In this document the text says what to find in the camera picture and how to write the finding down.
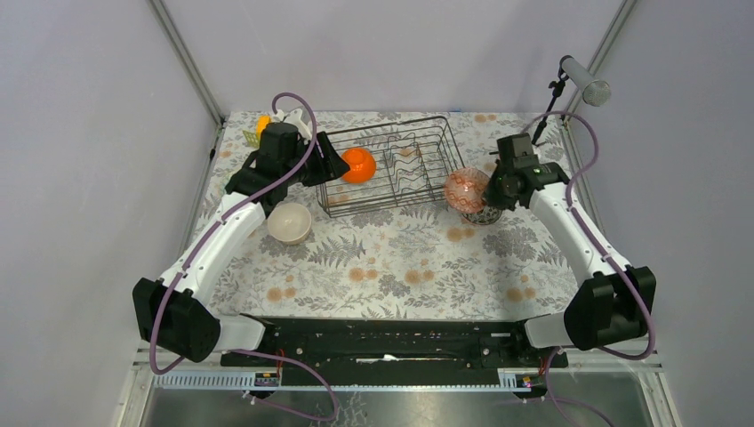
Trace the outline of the blue zigzag pattern bowl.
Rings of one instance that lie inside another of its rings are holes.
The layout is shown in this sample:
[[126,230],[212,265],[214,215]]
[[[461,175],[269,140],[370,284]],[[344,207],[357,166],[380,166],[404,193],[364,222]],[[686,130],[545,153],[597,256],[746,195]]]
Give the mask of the blue zigzag pattern bowl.
[[445,200],[462,214],[479,213],[485,207],[484,192],[488,182],[489,176],[477,168],[457,169],[445,179]]

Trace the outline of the beige bowl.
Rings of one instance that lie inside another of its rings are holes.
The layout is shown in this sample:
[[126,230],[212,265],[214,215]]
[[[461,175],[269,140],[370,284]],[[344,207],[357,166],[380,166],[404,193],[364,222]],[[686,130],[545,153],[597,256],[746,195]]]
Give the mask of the beige bowl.
[[298,203],[278,205],[267,219],[271,237],[286,245],[298,245],[312,230],[313,217],[309,209]]

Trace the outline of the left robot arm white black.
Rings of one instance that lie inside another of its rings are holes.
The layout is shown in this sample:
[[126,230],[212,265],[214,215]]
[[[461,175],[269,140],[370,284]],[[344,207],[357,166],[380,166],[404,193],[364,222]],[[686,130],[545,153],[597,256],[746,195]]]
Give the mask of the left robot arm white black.
[[268,364],[276,343],[264,334],[264,324],[246,315],[211,313],[214,288],[238,248],[285,200],[289,187],[314,187],[348,169],[327,133],[309,138],[295,125],[268,124],[259,148],[230,177],[197,239],[160,278],[141,278],[134,286],[141,339],[193,362],[215,351],[241,349],[254,365]]

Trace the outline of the pink speckled bowl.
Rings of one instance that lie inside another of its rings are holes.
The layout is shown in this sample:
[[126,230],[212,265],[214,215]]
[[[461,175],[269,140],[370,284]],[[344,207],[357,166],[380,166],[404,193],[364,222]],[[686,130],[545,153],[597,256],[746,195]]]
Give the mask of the pink speckled bowl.
[[495,224],[497,221],[500,220],[502,216],[502,210],[492,207],[492,206],[485,206],[482,210],[476,212],[476,213],[464,213],[462,217],[475,225],[479,226],[487,226]]

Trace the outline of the silver microphone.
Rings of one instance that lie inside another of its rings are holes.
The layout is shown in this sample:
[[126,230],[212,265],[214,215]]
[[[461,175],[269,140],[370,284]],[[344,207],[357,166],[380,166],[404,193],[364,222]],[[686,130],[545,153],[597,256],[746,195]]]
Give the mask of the silver microphone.
[[592,107],[600,107],[610,100],[612,95],[610,85],[605,80],[596,78],[573,56],[565,55],[562,57],[559,68],[574,82],[586,104]]

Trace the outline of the orange bowl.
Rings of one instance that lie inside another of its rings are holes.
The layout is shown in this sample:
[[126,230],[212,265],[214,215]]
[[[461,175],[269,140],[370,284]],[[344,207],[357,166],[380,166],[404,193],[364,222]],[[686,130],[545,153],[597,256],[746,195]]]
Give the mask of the orange bowl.
[[347,149],[342,153],[341,158],[349,166],[349,170],[342,175],[345,182],[360,184],[374,177],[377,165],[373,155],[367,149]]

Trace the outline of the orange yellow block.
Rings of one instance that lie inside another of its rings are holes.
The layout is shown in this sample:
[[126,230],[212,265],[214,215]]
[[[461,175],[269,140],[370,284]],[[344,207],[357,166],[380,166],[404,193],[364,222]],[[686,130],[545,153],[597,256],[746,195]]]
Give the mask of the orange yellow block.
[[258,140],[261,138],[261,134],[268,127],[271,121],[272,121],[271,116],[268,116],[268,115],[260,116],[258,118],[256,126],[255,126],[255,135]]

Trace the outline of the floral patterned table mat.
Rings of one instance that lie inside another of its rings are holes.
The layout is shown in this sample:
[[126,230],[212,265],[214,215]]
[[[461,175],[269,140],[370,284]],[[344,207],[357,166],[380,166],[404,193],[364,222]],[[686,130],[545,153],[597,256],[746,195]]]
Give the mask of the floral patterned table mat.
[[288,200],[313,216],[289,246],[265,227],[235,251],[208,308],[219,314],[518,320],[564,309],[577,290],[564,256],[526,209],[476,225],[445,201],[339,218],[312,188]]

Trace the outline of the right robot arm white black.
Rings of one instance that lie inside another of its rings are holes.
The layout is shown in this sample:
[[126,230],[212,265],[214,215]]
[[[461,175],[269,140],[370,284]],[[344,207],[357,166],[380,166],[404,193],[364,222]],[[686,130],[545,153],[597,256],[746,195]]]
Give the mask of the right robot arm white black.
[[656,278],[634,267],[597,230],[574,197],[573,185],[557,163],[543,163],[528,133],[497,140],[495,169],[483,199],[501,210],[528,209],[550,233],[571,268],[577,292],[557,313],[524,321],[509,352],[530,367],[545,348],[599,348],[650,334]]

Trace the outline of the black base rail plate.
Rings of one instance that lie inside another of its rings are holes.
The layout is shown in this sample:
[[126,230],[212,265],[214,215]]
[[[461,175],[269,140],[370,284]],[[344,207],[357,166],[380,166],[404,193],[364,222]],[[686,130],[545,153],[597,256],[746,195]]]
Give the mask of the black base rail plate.
[[230,352],[224,367],[269,367],[284,386],[493,386],[502,369],[538,374],[551,353],[536,349],[522,322],[265,317],[258,352],[283,363]]

